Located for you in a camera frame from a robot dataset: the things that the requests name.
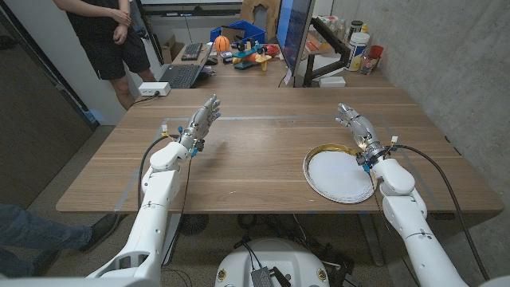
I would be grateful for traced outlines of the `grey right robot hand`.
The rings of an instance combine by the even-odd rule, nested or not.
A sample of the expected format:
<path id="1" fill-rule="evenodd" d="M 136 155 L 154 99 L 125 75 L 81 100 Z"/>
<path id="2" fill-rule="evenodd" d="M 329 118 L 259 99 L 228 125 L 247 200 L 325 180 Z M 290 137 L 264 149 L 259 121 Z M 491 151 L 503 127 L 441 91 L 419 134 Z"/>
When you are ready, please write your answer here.
<path id="1" fill-rule="evenodd" d="M 367 164 L 383 158 L 387 148 L 381 145 L 371 122 L 344 103 L 338 104 L 339 118 L 335 120 L 350 129 L 356 144 L 362 149 Z"/>

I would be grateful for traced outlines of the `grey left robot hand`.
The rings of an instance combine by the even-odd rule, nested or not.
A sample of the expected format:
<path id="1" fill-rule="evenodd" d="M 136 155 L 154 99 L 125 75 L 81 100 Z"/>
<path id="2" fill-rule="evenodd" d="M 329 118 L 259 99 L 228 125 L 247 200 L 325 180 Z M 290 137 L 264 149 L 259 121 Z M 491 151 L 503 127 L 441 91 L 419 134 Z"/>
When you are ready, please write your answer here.
<path id="1" fill-rule="evenodd" d="M 189 119 L 179 143 L 187 149 L 202 151 L 211 124 L 221 115 L 219 105 L 221 101 L 215 94 Z"/>

